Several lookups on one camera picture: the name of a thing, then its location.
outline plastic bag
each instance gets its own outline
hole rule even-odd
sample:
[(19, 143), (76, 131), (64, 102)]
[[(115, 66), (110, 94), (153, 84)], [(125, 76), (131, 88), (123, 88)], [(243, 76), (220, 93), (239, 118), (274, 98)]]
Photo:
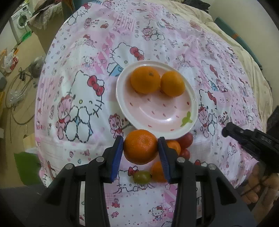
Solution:
[(13, 105), (17, 106), (18, 103), (25, 98), (25, 96), (26, 96), (25, 92), (11, 90), (9, 92), (7, 106), (8, 107), (11, 107)]
[(3, 68), (6, 70), (6, 72), (10, 73), (14, 70), (17, 63), (18, 63), (18, 57), (14, 55), (14, 52), (11, 52), (4, 58)]

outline white plate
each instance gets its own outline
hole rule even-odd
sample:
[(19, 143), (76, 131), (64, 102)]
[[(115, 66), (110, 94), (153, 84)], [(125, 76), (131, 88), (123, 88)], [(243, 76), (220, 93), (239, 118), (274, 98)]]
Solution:
[(198, 104), (191, 85), (182, 76), (186, 89), (178, 97), (169, 97), (160, 90), (138, 94), (132, 88), (130, 74), (140, 66), (154, 67), (161, 77), (167, 71), (177, 71), (157, 61), (137, 61), (127, 66), (116, 83), (116, 99), (124, 116), (136, 129), (148, 130), (157, 138), (177, 139), (188, 133), (198, 117)]

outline green grape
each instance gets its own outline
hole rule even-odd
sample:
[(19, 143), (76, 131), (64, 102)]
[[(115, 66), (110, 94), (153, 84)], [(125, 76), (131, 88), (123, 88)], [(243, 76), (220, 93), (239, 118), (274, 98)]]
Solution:
[(133, 175), (134, 182), (140, 185), (146, 185), (151, 181), (151, 175), (148, 171), (140, 170)]

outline hello kitty print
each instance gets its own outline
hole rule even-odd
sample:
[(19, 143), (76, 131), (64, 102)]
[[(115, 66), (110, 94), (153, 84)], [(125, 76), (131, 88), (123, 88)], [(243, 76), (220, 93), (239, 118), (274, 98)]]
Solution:
[[(125, 138), (135, 129), (117, 103), (116, 81), (128, 65), (144, 60), (174, 67), (196, 92), (190, 161), (214, 163), (233, 186), (241, 184), (256, 161), (221, 131), (228, 122), (261, 130), (261, 121), (233, 48), (204, 26), (144, 0), (96, 0), (69, 17), (49, 48), (37, 91), (35, 138), (44, 185), (67, 163), (87, 164), (117, 136)], [(133, 181), (134, 173), (150, 170), (158, 159), (134, 165), (122, 157), (116, 180), (105, 185), (112, 227), (171, 225), (177, 185)], [(84, 188), (84, 225), (83, 197)], [(201, 216), (198, 183), (197, 214)]]

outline green leaf print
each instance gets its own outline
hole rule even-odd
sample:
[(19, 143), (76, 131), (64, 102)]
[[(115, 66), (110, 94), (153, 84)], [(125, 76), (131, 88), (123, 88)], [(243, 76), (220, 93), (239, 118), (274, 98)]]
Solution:
[(191, 117), (191, 112), (190, 111), (188, 111), (187, 112), (187, 116), (186, 117), (184, 117), (183, 119), (182, 119), (182, 124), (180, 125), (180, 127), (183, 127), (184, 125), (186, 125), (186, 123), (192, 123), (193, 121), (190, 119), (190, 117)]

